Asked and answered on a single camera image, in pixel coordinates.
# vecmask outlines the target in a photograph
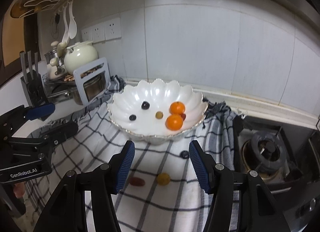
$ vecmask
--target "white outlet plate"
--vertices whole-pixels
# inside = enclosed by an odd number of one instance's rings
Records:
[[[106,39],[105,35],[104,35],[103,22],[92,26],[91,29],[92,29],[92,40],[93,40],[93,42],[100,42],[100,41],[104,41]]]
[[[121,38],[120,18],[114,18],[104,22],[106,40]]]
[[[82,41],[92,41],[92,28],[85,28],[83,30],[81,30],[81,34],[82,34]]]

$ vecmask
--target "gas stove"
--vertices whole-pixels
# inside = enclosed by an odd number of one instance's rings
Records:
[[[318,130],[247,116],[234,121],[235,170],[255,170],[299,231],[320,205]]]

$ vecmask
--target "cream ceramic pot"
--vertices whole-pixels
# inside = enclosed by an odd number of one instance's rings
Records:
[[[67,54],[64,57],[64,66],[69,74],[77,68],[90,63],[98,58],[96,49],[92,46],[92,41],[78,42],[67,47]]]

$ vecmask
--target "checkered tablecloth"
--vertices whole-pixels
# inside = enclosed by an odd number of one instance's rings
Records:
[[[78,120],[79,131],[55,148],[50,175],[27,182],[27,196],[35,212],[42,211],[68,170],[77,173],[92,171],[121,151],[128,137],[109,121],[107,103],[112,93],[121,91],[123,85],[121,79],[113,78],[108,85],[109,92],[96,101],[96,105],[61,120]],[[236,114],[225,104],[211,105],[210,108],[211,113],[207,114],[209,118],[204,124],[180,141],[168,141],[158,146],[135,142],[135,157],[129,178],[142,178],[146,184],[134,187],[127,182],[118,195],[112,196],[122,232],[203,230],[212,195],[207,195],[199,187],[190,159],[181,158],[180,153],[188,150],[190,141],[196,139],[217,163],[234,169],[232,120]],[[36,130],[32,136],[39,136],[40,131]],[[159,186],[156,182],[156,176],[162,172],[171,177],[171,182],[166,186]],[[88,231],[95,231],[90,192],[85,193],[85,202]],[[237,209],[238,194],[235,193],[231,231],[236,229]]]

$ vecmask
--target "white scalloped bowl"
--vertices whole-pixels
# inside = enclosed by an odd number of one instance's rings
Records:
[[[126,85],[123,93],[115,93],[113,102],[108,104],[111,122],[128,134],[133,141],[144,140],[152,144],[162,144],[167,140],[179,140],[204,120],[208,103],[202,101],[202,93],[193,92],[190,85],[180,86],[177,81],[165,83],[156,79],[152,83],[141,80],[137,86]],[[141,109],[144,101],[149,109]],[[178,131],[171,131],[165,126],[170,115],[170,105],[180,101],[184,103],[186,119]],[[156,119],[156,112],[162,111],[163,118]],[[130,115],[136,115],[130,121]]]

